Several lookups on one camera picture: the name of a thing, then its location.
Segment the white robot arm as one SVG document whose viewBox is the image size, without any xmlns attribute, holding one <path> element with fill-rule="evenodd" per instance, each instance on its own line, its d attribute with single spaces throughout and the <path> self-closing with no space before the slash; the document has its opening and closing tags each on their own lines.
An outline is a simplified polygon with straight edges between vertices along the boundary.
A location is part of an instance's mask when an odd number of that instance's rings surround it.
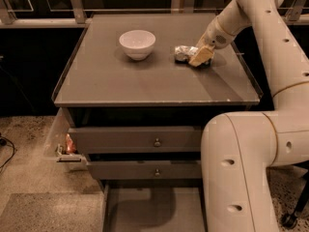
<svg viewBox="0 0 309 232">
<path fill-rule="evenodd" d="M 308 159 L 309 60 L 277 12 L 283 1 L 232 0 L 189 61 L 204 63 L 252 27 L 274 105 L 271 111 L 224 113 L 205 126 L 201 165 L 208 232 L 279 232 L 267 169 Z"/>
</svg>

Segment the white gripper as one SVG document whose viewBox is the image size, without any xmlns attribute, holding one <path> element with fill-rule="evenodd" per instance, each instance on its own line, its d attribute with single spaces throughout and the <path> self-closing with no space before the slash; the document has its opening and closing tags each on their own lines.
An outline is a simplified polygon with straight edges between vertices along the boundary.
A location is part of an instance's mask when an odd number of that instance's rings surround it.
<svg viewBox="0 0 309 232">
<path fill-rule="evenodd" d="M 190 58 L 189 65 L 199 67 L 211 60 L 214 56 L 213 48 L 222 49 L 234 40 L 234 36 L 228 34 L 215 18 L 207 27 L 196 47 L 197 52 Z"/>
</svg>

